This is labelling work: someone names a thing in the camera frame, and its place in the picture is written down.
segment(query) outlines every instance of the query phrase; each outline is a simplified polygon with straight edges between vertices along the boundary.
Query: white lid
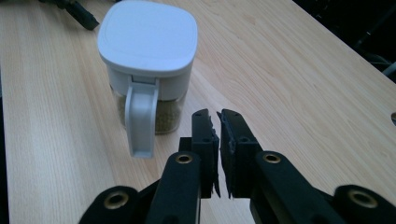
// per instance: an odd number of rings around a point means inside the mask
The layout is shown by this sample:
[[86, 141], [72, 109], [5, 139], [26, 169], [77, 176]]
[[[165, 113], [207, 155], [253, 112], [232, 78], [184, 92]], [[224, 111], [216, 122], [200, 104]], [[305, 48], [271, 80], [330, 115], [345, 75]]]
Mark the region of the white lid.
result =
[[121, 1], [106, 14], [99, 53], [112, 69], [145, 77], [173, 77], [188, 69], [197, 25], [187, 11], [146, 1]]

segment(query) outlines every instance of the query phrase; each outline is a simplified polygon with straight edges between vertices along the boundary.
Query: white handle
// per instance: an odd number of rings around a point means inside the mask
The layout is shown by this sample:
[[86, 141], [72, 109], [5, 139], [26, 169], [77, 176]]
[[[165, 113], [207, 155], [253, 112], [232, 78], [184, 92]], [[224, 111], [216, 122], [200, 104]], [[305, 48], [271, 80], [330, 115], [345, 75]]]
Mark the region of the white handle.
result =
[[151, 158], [153, 155], [159, 85], [158, 79], [155, 84], [130, 81], [125, 102], [125, 126], [133, 157]]

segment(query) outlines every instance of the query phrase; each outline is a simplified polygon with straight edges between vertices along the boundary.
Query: spice container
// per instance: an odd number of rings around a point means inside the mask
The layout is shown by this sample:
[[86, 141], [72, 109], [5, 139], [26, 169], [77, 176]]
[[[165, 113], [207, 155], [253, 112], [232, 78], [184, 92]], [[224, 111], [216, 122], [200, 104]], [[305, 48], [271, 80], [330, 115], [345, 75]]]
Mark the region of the spice container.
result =
[[154, 134], [177, 129], [197, 37], [194, 17], [178, 7], [121, 1], [107, 12], [98, 48], [132, 156], [151, 157]]

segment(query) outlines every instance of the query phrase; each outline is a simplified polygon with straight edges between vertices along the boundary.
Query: wooden table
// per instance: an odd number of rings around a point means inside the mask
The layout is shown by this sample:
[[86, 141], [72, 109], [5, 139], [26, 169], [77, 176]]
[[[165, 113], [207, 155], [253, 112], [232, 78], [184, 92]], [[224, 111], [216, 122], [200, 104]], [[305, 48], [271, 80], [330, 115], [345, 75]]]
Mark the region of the wooden table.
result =
[[[199, 44], [178, 130], [131, 158], [96, 37], [35, 0], [0, 2], [0, 64], [11, 223], [78, 223], [103, 190], [160, 178], [191, 114], [240, 112], [262, 148], [316, 188], [356, 184], [396, 203], [396, 86], [291, 0], [164, 0], [197, 20]], [[81, 1], [102, 21], [114, 5]], [[248, 200], [203, 200], [202, 223], [253, 222]]]

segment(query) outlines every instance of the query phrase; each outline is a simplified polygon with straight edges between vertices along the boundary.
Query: screw hole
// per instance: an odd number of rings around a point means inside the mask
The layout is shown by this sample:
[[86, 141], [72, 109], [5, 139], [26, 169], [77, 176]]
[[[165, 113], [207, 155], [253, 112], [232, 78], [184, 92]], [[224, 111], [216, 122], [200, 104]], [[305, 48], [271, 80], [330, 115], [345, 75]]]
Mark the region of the screw hole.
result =
[[348, 196], [352, 202], [362, 207], [376, 208], [378, 206], [378, 202], [376, 201], [376, 199], [373, 198], [371, 195], [367, 194], [366, 192], [352, 189], [349, 191]]
[[192, 156], [190, 155], [179, 155], [176, 157], [176, 161], [180, 164], [187, 164], [192, 161]]
[[280, 162], [280, 158], [274, 154], [266, 154], [266, 155], [264, 155], [263, 159], [270, 163], [279, 163]]
[[113, 210], [123, 207], [129, 200], [129, 196], [122, 190], [111, 192], [105, 198], [105, 208]]

